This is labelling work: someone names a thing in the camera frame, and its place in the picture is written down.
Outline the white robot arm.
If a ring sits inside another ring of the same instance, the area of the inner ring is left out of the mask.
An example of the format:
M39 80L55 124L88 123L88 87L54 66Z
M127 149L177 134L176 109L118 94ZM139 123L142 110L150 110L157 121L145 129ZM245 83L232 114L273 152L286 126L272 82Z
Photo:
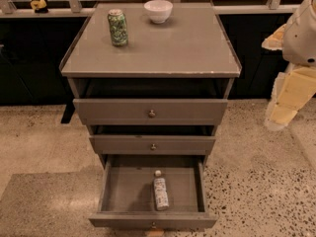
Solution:
M262 48L280 50L288 61L277 75L266 110L266 128L277 131L287 127L316 94L316 0L303 0Z

